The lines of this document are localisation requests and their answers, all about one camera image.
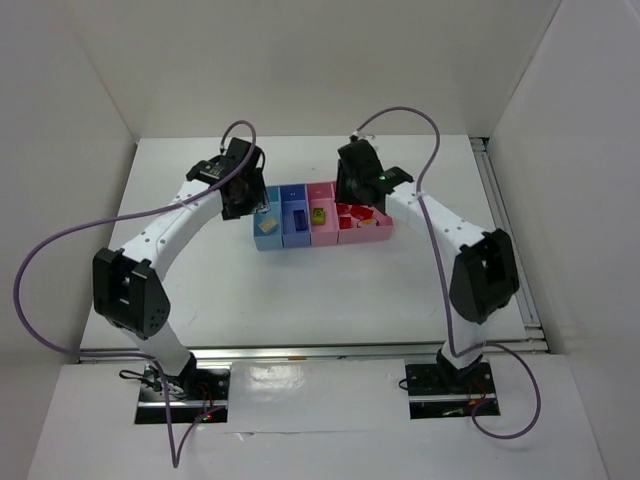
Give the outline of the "dark blue lego brick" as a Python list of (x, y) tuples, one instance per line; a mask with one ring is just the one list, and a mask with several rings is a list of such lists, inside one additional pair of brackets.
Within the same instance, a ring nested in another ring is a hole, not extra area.
[(294, 210), (293, 219), (296, 232), (304, 232), (308, 229), (307, 216), (304, 210)]

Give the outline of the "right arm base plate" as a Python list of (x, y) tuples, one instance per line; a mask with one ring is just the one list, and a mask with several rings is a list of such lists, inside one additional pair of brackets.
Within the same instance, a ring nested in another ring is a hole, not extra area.
[(412, 420), (450, 419), (477, 416), (499, 416), (493, 374), (488, 362), (462, 380), (446, 384), (435, 364), (406, 364), (405, 377), (398, 387), (408, 394)]

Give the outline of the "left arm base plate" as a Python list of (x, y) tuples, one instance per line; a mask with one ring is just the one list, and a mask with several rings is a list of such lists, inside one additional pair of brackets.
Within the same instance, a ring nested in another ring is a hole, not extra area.
[(160, 377), (152, 365), (146, 365), (142, 372), (121, 370), (121, 379), (138, 381), (140, 384), (134, 423), (165, 424), (165, 398), (169, 399), (172, 422), (175, 424), (192, 423), (198, 415), (203, 414), (206, 416), (202, 418), (202, 423), (226, 423), (231, 367), (207, 368), (206, 372), (206, 380), (198, 380), (188, 393), (169, 384), (169, 393), (165, 394)]

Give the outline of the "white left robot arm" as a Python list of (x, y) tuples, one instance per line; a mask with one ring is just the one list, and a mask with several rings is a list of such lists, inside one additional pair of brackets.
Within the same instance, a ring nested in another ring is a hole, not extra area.
[(207, 379), (169, 324), (171, 303), (163, 281), (196, 234), (217, 216), (252, 215), (269, 206), (264, 152), (232, 138), (221, 153), (196, 163), (167, 208), (120, 248), (99, 250), (92, 261), (93, 306), (151, 357), (175, 388)]

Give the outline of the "yellow-green lego brick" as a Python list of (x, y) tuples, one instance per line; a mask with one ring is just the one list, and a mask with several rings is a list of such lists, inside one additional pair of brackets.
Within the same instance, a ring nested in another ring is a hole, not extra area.
[(326, 212), (324, 208), (316, 207), (311, 211), (311, 223), (315, 226), (324, 225), (326, 222)]

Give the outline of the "small red lego brick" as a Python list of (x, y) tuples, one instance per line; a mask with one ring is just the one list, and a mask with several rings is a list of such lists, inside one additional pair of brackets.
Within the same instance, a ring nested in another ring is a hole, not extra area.
[(336, 210), (339, 215), (347, 215), (350, 212), (350, 206), (343, 203), (337, 203)]

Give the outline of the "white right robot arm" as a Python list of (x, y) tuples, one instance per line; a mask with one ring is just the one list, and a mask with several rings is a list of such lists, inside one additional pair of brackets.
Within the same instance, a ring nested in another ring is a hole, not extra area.
[(468, 377), (481, 362), (486, 323), (520, 288), (513, 244), (435, 200), (406, 171), (385, 170), (374, 147), (355, 136), (338, 149), (336, 201), (379, 210), (403, 222), (433, 247), (444, 287), (447, 339), (436, 355), (446, 383)]

